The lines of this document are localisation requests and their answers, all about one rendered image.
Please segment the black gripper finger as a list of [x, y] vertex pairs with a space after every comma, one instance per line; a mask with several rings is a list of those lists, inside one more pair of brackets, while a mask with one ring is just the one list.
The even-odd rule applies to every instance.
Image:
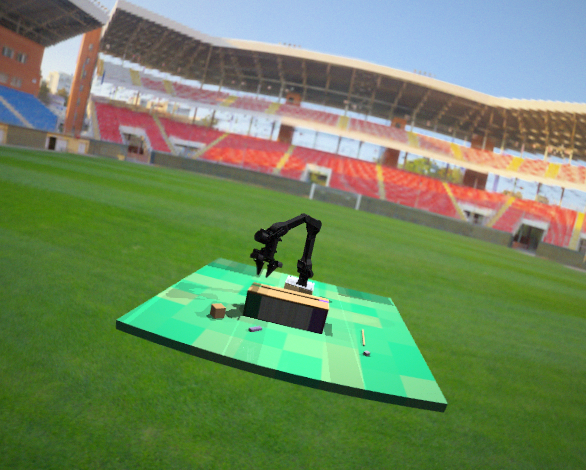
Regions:
[[259, 275], [265, 262], [254, 260], [254, 259], [253, 259], [253, 261], [255, 261], [255, 263], [256, 263], [256, 273], [257, 273], [257, 275]]
[[270, 274], [271, 274], [271, 273], [272, 273], [272, 272], [273, 272], [273, 271], [274, 271], [276, 268], [278, 268], [278, 267], [276, 267], [276, 266], [272, 266], [272, 265], [267, 265], [267, 267], [268, 267], [268, 268], [267, 268], [267, 272], [266, 272], [266, 276], [265, 276], [265, 278], [268, 278], [268, 277], [269, 277], [269, 275], [270, 275]]

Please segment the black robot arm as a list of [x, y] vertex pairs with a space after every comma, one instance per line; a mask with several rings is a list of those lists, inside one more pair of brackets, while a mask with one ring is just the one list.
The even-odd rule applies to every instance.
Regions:
[[307, 288], [308, 279], [314, 276], [312, 271], [312, 251], [316, 235], [321, 229], [322, 223], [320, 220], [312, 218], [311, 216], [302, 213], [301, 215], [294, 217], [285, 222], [277, 222], [272, 224], [268, 229], [260, 229], [254, 235], [254, 239], [257, 242], [266, 244], [277, 248], [278, 241], [282, 241], [280, 237], [288, 233], [288, 231], [296, 226], [306, 223], [307, 238], [304, 247], [303, 256], [297, 263], [297, 272], [300, 273], [299, 279], [296, 285]]

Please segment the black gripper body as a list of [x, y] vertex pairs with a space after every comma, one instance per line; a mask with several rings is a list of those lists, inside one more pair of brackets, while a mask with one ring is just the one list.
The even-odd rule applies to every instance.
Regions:
[[269, 265], [282, 268], [282, 265], [283, 265], [282, 262], [276, 261], [274, 259], [274, 254], [277, 253], [276, 248], [271, 247], [271, 246], [265, 246], [265, 247], [263, 247], [263, 249], [264, 249], [263, 255], [252, 252], [250, 254], [250, 258], [253, 258], [255, 260], [262, 261], [262, 262], [265, 261], [265, 262], [268, 262]]

